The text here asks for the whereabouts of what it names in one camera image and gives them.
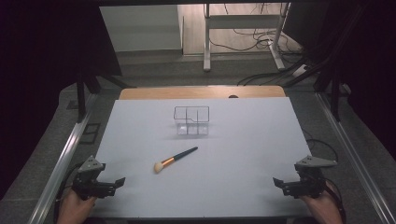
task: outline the metal rail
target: metal rail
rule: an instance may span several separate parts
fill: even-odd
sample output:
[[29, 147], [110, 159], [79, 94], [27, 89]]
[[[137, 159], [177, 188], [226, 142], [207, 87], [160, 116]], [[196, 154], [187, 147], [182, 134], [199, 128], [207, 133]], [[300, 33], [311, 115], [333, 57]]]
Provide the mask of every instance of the metal rail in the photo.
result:
[[381, 218], [382, 223], [395, 224], [396, 220], [394, 215], [389, 209], [388, 202], [385, 200], [384, 195], [382, 194], [378, 185], [370, 176], [356, 148], [353, 146], [352, 142], [350, 141], [343, 125], [341, 124], [341, 122], [338, 122], [335, 119], [335, 117], [332, 115], [332, 112], [330, 110], [330, 104], [326, 98], [325, 93], [317, 93], [317, 98], [323, 111], [327, 116], [327, 119], [332, 125], [332, 128], [334, 129], [334, 132], [337, 135], [338, 140], [343, 146], [343, 149], [350, 163], [352, 164], [352, 167], [354, 168], [359, 180], [361, 181], [362, 186], [366, 190], [370, 201], [372, 202], [376, 212]]
[[71, 132], [69, 139], [64, 146], [64, 150], [62, 151], [62, 154], [59, 157], [59, 160], [57, 161], [51, 176], [49, 177], [49, 181], [47, 182], [46, 187], [44, 187], [44, 190], [41, 193], [37, 204], [35, 205], [35, 209], [33, 210], [33, 213], [29, 218], [28, 223], [43, 223], [46, 219], [47, 213], [50, 210], [50, 206], [55, 199], [56, 192], [58, 191], [62, 179], [64, 178], [64, 174], [67, 171], [67, 167], [69, 166], [69, 163], [73, 158], [73, 154], [78, 145], [78, 141], [82, 133], [84, 132], [85, 126], [87, 125], [88, 120], [91, 116], [93, 104], [96, 98], [96, 94], [91, 94], [89, 96], [86, 104], [87, 112], [81, 123], [76, 123], [75, 127], [73, 128], [73, 131]]

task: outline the white table surface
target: white table surface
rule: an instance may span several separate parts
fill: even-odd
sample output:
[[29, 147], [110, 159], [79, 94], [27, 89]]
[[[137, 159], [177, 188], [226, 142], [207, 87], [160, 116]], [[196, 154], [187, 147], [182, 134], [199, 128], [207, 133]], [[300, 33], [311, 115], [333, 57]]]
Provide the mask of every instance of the white table surface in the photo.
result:
[[[177, 135], [175, 106], [210, 108], [209, 135]], [[157, 161], [198, 147], [155, 174]], [[298, 181], [294, 163], [310, 155], [288, 97], [122, 100], [114, 104], [96, 159], [101, 182], [126, 177], [95, 217], [309, 216], [273, 177]]]

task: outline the acrylic box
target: acrylic box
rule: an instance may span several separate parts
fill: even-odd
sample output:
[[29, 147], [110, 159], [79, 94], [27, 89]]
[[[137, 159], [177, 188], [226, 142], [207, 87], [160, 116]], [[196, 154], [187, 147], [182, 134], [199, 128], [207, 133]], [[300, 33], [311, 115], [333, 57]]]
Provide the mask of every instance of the acrylic box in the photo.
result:
[[177, 134], [208, 134], [209, 106], [176, 106]]

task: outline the floor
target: floor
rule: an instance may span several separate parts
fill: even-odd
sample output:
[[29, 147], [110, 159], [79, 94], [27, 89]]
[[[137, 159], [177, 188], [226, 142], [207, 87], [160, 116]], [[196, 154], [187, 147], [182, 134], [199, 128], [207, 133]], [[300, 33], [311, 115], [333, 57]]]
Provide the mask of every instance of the floor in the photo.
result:
[[[210, 15], [279, 15], [281, 4], [212, 4]], [[205, 43], [205, 5], [181, 5], [179, 13], [184, 18], [183, 53], [196, 55], [204, 53]], [[212, 53], [241, 53], [269, 51], [266, 41], [273, 38], [275, 29], [216, 29], [210, 30]], [[284, 51], [299, 50], [295, 41], [286, 35], [279, 39]]]
[[[262, 56], [219, 56], [215, 57], [213, 68], [210, 73], [202, 69], [202, 61], [199, 57], [183, 57], [169, 55], [160, 59], [155, 56], [119, 56], [122, 77], [117, 79], [138, 87], [155, 86], [202, 86], [202, 85], [235, 85], [241, 79], [250, 75], [275, 71], [275, 65], [271, 54]], [[250, 83], [259, 85], [268, 82], [275, 85], [288, 80], [292, 76], [263, 77]], [[337, 150], [340, 164], [332, 169], [326, 169], [325, 175], [337, 183], [344, 198], [344, 206], [347, 212], [348, 223], [372, 224], [382, 223], [377, 215], [367, 192], [361, 185], [347, 154], [334, 135], [332, 126], [326, 119], [320, 108], [312, 89], [311, 77], [292, 88], [285, 89], [289, 96], [300, 125], [313, 138], [321, 139], [331, 144]], [[90, 124], [100, 123], [97, 138], [92, 141], [90, 134], [84, 134], [81, 143], [78, 144], [74, 157], [70, 164], [80, 162], [90, 155], [95, 155], [104, 134], [108, 116], [114, 101], [120, 95], [120, 87], [100, 78], [102, 90], [98, 100], [94, 104], [95, 113], [89, 120]], [[60, 104], [54, 118], [31, 159], [26, 163], [17, 180], [9, 189], [6, 197], [0, 202], [0, 218], [2, 223], [26, 223], [32, 215], [32, 211], [41, 196], [43, 188], [50, 178], [53, 167], [62, 153], [69, 134], [73, 130], [77, 119], [77, 110], [70, 108], [71, 102], [76, 100], [76, 87], [70, 86], [62, 91]], [[362, 124], [351, 108], [346, 103], [346, 98], [341, 100], [340, 112], [346, 130], [351, 133], [352, 141], [357, 146], [364, 164], [369, 173], [380, 187], [383, 195], [388, 199], [389, 207], [396, 207], [396, 162], [391, 159], [387, 151], [381, 146], [373, 134]], [[310, 145], [311, 152], [315, 156], [332, 158], [333, 154], [322, 144]], [[49, 209], [44, 223], [52, 223], [52, 210]], [[108, 223], [125, 223], [121, 220], [112, 220]]]

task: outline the black curtain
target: black curtain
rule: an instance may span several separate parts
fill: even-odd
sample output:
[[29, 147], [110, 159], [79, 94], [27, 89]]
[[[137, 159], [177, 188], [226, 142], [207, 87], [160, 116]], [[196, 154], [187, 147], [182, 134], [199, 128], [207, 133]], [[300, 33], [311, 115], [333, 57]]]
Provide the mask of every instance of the black curtain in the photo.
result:
[[77, 72], [120, 75], [99, 7], [2, 2], [0, 197], [47, 129], [60, 91]]
[[371, 1], [340, 58], [358, 116], [396, 160], [396, 1]]

